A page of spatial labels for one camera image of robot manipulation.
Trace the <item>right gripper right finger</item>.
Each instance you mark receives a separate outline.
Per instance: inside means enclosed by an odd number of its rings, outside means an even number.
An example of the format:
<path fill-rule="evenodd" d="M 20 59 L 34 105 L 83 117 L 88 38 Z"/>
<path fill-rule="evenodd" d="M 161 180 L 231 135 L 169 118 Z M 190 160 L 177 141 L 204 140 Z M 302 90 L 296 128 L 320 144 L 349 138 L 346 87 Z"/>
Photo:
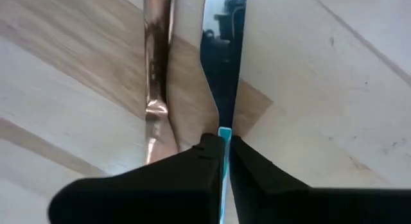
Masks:
<path fill-rule="evenodd" d="M 410 223 L 410 190 L 310 187 L 239 136 L 230 177 L 240 223 Z"/>

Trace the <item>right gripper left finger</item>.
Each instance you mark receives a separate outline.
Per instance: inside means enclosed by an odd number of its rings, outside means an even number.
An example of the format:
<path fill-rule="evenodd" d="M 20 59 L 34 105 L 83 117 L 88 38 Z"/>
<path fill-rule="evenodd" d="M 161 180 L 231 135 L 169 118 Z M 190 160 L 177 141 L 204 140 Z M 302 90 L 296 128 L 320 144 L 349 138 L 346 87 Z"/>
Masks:
<path fill-rule="evenodd" d="M 218 223 L 224 140 L 203 134 L 189 150 L 120 175 L 81 178 L 51 200 L 51 223 Z"/>

